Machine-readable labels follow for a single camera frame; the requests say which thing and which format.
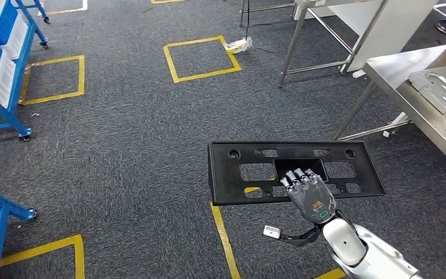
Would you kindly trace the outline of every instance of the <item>cable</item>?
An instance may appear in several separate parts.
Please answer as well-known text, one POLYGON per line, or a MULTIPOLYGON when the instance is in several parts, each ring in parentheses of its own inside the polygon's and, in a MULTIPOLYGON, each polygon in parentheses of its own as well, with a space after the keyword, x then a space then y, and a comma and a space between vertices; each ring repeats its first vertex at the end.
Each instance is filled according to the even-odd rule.
POLYGON ((265 51, 265 52, 268 52, 268 53, 272 53, 272 54, 278 54, 277 52, 268 51, 267 49, 264 49, 264 48, 256 48, 256 49, 259 49, 261 51, 265 51))
POLYGON ((250 25, 250 0, 247 0, 247 28, 245 29, 246 41, 247 41, 247 36, 249 35, 249 25, 250 25))

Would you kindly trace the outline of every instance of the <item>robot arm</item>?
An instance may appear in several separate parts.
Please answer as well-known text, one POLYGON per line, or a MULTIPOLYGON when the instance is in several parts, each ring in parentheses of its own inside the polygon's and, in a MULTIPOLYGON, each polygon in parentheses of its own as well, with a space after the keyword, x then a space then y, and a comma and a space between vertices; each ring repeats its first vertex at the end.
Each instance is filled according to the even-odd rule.
POLYGON ((293 237, 282 234, 279 228, 265 226, 264 235, 304 246, 322 233, 332 248, 331 257, 352 279, 422 279, 417 275, 418 269, 406 262, 396 248, 345 220, 336 209, 333 195, 312 170, 288 171, 280 182, 302 216, 315 227, 293 237))

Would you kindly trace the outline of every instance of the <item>yellow tape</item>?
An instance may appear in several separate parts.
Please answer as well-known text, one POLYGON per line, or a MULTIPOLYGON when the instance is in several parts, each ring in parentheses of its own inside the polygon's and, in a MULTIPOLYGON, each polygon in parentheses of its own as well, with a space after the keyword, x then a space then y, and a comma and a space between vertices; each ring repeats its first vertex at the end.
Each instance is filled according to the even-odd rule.
POLYGON ((32 257, 45 254, 57 249, 61 249, 70 245, 74 245, 74 265, 76 279, 84 279, 84 248, 83 240, 80 234, 72 237, 67 237, 61 240, 57 240, 39 247, 35 247, 23 252, 16 253, 7 257, 3 257, 0 262, 0 267, 7 266, 12 263, 17 263, 22 260, 27 260, 32 257))
MULTIPOLYGON (((259 187, 249 187, 246 188, 245 191, 247 192, 247 189, 251 189, 249 190, 249 192, 255 191, 255 189, 252 188, 259 189, 259 187)), ((226 234, 225 224, 223 223, 220 209, 218 206, 214 206, 212 202, 210 202, 209 205, 211 207, 211 212, 213 213, 216 228, 218 229, 218 233, 220 234, 221 244, 223 245, 223 250, 225 251, 226 262, 228 263, 228 268, 230 269, 232 279, 240 279, 240 273, 237 269, 235 257, 233 256, 232 245, 230 245, 228 235, 226 234)), ((340 279, 344 276, 346 276, 346 274, 341 269, 333 269, 319 277, 316 277, 315 279, 340 279)))
POLYGON ((221 44, 223 44, 223 45, 226 44, 225 38, 223 38, 223 36, 219 35, 216 37, 199 39, 199 40, 192 40, 192 41, 185 41, 185 42, 171 42, 163 47, 163 52, 165 53, 168 68, 170 70, 170 74, 172 75, 172 79, 174 80, 174 83, 179 83, 181 81, 195 80, 198 78, 216 76, 218 74, 232 73, 232 72, 241 70, 240 65, 238 64, 237 60, 235 59, 235 56, 231 52, 227 51, 226 54, 228 55, 228 58, 232 62, 231 68, 224 69, 224 70, 218 70, 218 71, 212 71, 212 72, 204 73, 204 74, 195 74, 193 76, 188 76, 188 77, 178 77, 177 71, 175 70, 174 62, 172 60, 172 56, 170 55, 170 51, 168 50, 168 48, 169 47, 177 47, 180 45, 191 45, 191 44, 198 44, 200 42, 210 42, 210 41, 220 41, 221 44))
POLYGON ((341 269, 333 269, 328 273, 316 277, 315 279, 340 279, 346 276, 346 274, 341 269))
POLYGON ((32 63, 32 64, 29 64, 25 68, 25 72, 23 74, 23 83, 21 85, 19 104, 21 104, 21 105, 32 105, 34 103, 43 103, 43 102, 54 101, 54 100, 59 100, 59 99, 63 99, 63 98, 70 98, 70 97, 81 96, 81 95, 84 95, 84 90, 85 90, 84 87, 85 87, 85 58, 84 58, 84 55, 77 55, 77 56, 71 56, 71 57, 65 57, 65 58, 59 58, 59 59, 52 59, 52 60, 47 60, 47 61, 35 62, 35 63, 32 63), (27 91, 27 87, 28 87, 28 81, 30 79, 30 69, 31 69, 31 67, 50 65, 50 64, 67 62, 67 61, 74 61, 74 60, 78 60, 78 62, 79 62, 78 91, 72 92, 72 93, 65 93, 65 94, 49 96, 49 97, 35 98, 35 99, 26 100, 26 91, 27 91))
POLYGON ((230 241, 228 240, 220 209, 218 208, 218 206, 213 206, 212 202, 210 202, 210 207, 213 213, 216 228, 218 229, 218 233, 220 234, 221 244, 223 245, 223 250, 225 251, 226 262, 228 263, 228 268, 230 269, 232 279, 240 279, 237 264, 233 256, 232 245, 230 245, 230 241))
POLYGON ((24 68, 23 82, 21 83, 20 96, 18 98, 18 103, 21 105, 23 105, 23 102, 25 101, 26 98, 26 88, 28 88, 28 80, 30 79, 30 70, 31 70, 30 65, 27 65, 24 68))
POLYGON ((247 187, 243 190, 243 192, 245 192, 245 194, 246 194, 246 193, 257 191, 259 189, 260 189, 259 187, 247 187))

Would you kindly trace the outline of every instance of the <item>rectangular hole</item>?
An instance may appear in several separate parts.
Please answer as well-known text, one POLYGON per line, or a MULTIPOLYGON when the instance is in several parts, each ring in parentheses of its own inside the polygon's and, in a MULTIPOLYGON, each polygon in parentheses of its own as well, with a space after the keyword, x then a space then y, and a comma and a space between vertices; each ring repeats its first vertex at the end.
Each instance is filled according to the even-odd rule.
POLYGON ((262 190, 259 187, 248 187, 244 190, 245 196, 249 199, 258 199, 262 198, 262 190))
POLYGON ((355 177, 355 170, 350 162, 325 162, 324 167, 330 178, 355 177))
POLYGON ((272 187, 272 196, 274 196, 274 197, 287 196, 285 187, 284 186, 273 186, 272 187))
POLYGON ((332 153, 331 149, 312 149, 315 157, 324 157, 332 153))
POLYGON ((339 189, 336 187, 335 184, 326 184, 326 187, 331 191, 331 193, 334 194, 339 194, 339 189))
POLYGON ((348 193, 361 193, 361 187, 356 183, 346 183, 346 191, 348 193))
POLYGON ((302 171, 311 169, 314 173, 321 176, 324 181, 327 181, 326 171, 320 159, 274 160, 274 165, 276 165, 276 172, 278 173, 277 179, 284 177, 285 173, 289 170, 294 171, 300 168, 302 171))
POLYGON ((276 149, 256 149, 256 155, 264 155, 266 158, 277 158, 278 151, 276 149))
POLYGON ((241 164, 240 176, 244 181, 274 180, 276 174, 270 163, 241 164))

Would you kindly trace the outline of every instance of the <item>gray carpet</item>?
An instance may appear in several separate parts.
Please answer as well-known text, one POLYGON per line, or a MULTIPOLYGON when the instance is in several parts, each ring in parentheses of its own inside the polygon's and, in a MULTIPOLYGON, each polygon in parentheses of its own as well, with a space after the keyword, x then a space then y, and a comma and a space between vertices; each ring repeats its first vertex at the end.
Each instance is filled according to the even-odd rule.
MULTIPOLYGON (((73 9, 78 1, 47 0, 47 6, 73 9)), ((39 24, 50 49, 35 45, 30 61, 84 55, 85 95, 18 107, 34 132, 28 143, 0 131, 0 193, 39 212, 21 229, 9 226, 4 255, 81 234, 86 278, 230 278, 209 207, 207 144, 328 140, 367 82, 325 69, 289 76, 277 89, 294 28, 290 9, 282 9, 251 15, 256 48, 237 56, 242 71, 174 84, 163 46, 220 34, 242 38, 239 6, 238 0, 97 0, 85 12, 39 24)), ((446 44, 433 27, 439 18, 432 12, 405 49, 446 44)), ((339 19, 326 21, 348 42, 356 40, 339 19)), ((180 76, 228 66, 217 44, 198 47, 173 50, 180 76)), ((304 27, 297 53, 292 67, 346 57, 314 21, 304 27)), ((35 69, 30 96, 73 90, 77 77, 69 70, 35 69)), ((398 113, 375 92, 347 133, 398 113)), ((402 251, 422 276, 446 278, 446 157, 414 126, 364 140, 389 194, 339 205, 402 251)), ((264 224, 289 233, 310 226, 289 203, 221 212, 242 278, 313 278, 336 268, 323 241, 294 248, 261 235, 264 224)), ((72 269, 72 249, 65 248, 3 267, 0 277, 71 278, 72 269)))

